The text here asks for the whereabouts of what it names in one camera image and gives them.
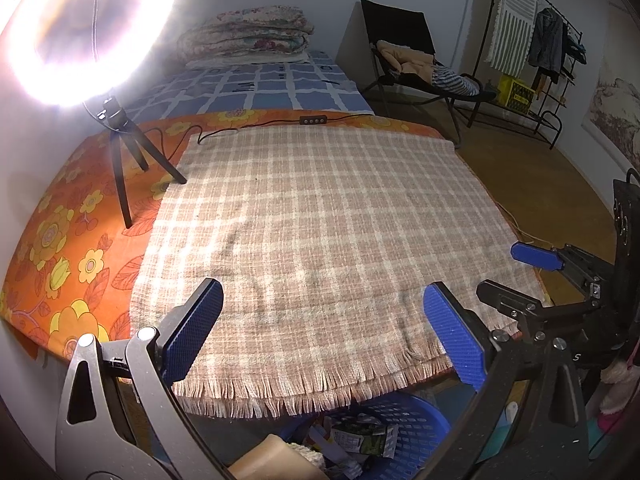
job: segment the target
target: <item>yellow crate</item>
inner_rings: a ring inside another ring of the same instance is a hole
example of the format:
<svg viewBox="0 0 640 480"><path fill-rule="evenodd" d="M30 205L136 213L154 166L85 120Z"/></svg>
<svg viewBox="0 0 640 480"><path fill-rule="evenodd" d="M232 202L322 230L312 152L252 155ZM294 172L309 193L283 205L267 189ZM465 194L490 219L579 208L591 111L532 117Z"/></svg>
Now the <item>yellow crate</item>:
<svg viewBox="0 0 640 480"><path fill-rule="evenodd" d="M529 113L529 108L536 94L533 88L528 87L520 79L503 74L498 83L498 102L511 110L521 114Z"/></svg>

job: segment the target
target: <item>blue gripper pad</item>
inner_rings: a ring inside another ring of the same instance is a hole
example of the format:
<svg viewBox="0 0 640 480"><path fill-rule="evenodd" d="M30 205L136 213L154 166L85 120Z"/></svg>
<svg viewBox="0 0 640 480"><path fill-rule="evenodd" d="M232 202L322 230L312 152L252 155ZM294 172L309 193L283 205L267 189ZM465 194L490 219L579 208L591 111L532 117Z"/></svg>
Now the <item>blue gripper pad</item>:
<svg viewBox="0 0 640 480"><path fill-rule="evenodd" d="M222 312L224 294L222 285L212 280L199 297L184 307L189 312L174 337L165 343L162 352L162 379L171 386L183 380L195 361L204 341Z"/></svg>
<svg viewBox="0 0 640 480"><path fill-rule="evenodd" d="M511 256L514 260L544 270L561 270L564 267L562 260L553 251L540 249L533 245L516 242L511 247Z"/></svg>
<svg viewBox="0 0 640 480"><path fill-rule="evenodd" d="M432 283L425 289L424 313L460 380L471 384L476 392L480 390L493 357L489 331L482 321L474 312L465 310L441 282Z"/></svg>

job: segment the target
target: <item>clothes rack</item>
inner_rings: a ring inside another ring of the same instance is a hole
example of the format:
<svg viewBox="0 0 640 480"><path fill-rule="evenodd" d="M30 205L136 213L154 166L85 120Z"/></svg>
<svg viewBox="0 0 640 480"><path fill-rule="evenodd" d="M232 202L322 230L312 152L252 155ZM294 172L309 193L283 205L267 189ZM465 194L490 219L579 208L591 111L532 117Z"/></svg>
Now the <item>clothes rack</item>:
<svg viewBox="0 0 640 480"><path fill-rule="evenodd" d="M581 43L582 32L578 30L569 21L569 19L562 12L560 12L560 10L558 10L558 8L550 0L545 0L545 1L555 12L558 13L558 15L566 23L567 27L570 28L572 31L574 31L574 33L578 37L578 43ZM474 66L474 70L472 73L473 78L476 77L476 73L478 72L478 67L480 66L480 61L482 59L482 54L484 52L484 47L486 45L487 35L489 33L492 13L494 12L494 7L495 7L495 0L491 0L491 4L489 6L489 12L486 18L486 24L484 26L484 34L482 35L482 42L478 50L478 57L476 59L476 64ZM525 113L513 110L511 108L507 108L501 105L500 103L498 103L497 100L490 101L487 103L492 107L501 108L502 110L506 110L511 114L514 114L521 118L525 118L529 120L533 124L533 126L527 126L526 124L521 124L520 122L516 122L515 120L511 120L505 117L498 117L495 114L482 111L480 109L482 103L477 103L476 106L473 108L473 110L469 110L468 108L462 108L460 106L456 106L455 109L467 120L466 126L469 128L473 126L475 122L482 123L482 124L490 124L492 126L498 126L510 132L524 135L526 137L530 137L531 139L546 142L547 144L549 144L549 149L552 150L556 145L556 142L558 142L558 137L562 132L562 120L558 116L558 112L560 111L561 107L566 108L566 104L565 104L566 100L564 97L567 89L569 88L569 85L570 84L575 85L575 83L573 82L575 63L576 63L576 60L572 58L570 69L567 70L568 75L561 73L561 76L564 77L565 82L564 82L564 88L562 89L562 93L560 97L556 97L551 94L552 87L555 84L551 81L551 79L549 79L549 81L545 84L545 88L543 89L543 91L538 94L537 101L540 101L540 97L542 94L544 94L544 98L542 98L542 102L538 106L537 111L533 111L530 109L529 112L525 114ZM553 105L551 105L550 108L545 108L549 100L553 101L556 104L555 109ZM505 126L505 124L512 124L514 126L518 126L518 129L515 129L511 126ZM549 141L541 133L540 128L542 126L555 131L556 134L552 141Z"/></svg>

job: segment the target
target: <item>screw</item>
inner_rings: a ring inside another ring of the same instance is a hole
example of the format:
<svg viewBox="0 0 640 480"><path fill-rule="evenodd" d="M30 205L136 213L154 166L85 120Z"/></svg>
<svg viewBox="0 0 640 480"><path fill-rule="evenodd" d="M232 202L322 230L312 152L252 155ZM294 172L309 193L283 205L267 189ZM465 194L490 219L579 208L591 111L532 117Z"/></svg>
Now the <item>screw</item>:
<svg viewBox="0 0 640 480"><path fill-rule="evenodd" d="M83 347L90 346L93 342L94 342L93 334L84 334L80 336L80 339L78 339L78 344Z"/></svg>
<svg viewBox="0 0 640 480"><path fill-rule="evenodd" d="M556 337L554 339L554 348L558 350L566 350L566 341L562 338Z"/></svg>
<svg viewBox="0 0 640 480"><path fill-rule="evenodd" d="M152 326L145 326L138 330L138 338L142 341L149 341L156 335L156 329Z"/></svg>
<svg viewBox="0 0 640 480"><path fill-rule="evenodd" d="M494 330L493 332L491 332L491 337L498 343L506 343L510 339L509 334L507 334L504 330Z"/></svg>

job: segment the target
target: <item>beige jacket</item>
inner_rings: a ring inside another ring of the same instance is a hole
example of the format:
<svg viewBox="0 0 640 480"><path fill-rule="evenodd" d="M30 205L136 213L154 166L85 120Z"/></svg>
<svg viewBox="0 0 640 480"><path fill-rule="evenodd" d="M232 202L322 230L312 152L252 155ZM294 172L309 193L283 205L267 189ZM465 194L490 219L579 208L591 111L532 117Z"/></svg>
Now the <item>beige jacket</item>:
<svg viewBox="0 0 640 480"><path fill-rule="evenodd" d="M431 84L433 78L433 56L407 46L394 45L380 40L376 45L379 53L391 66L403 74L417 74Z"/></svg>

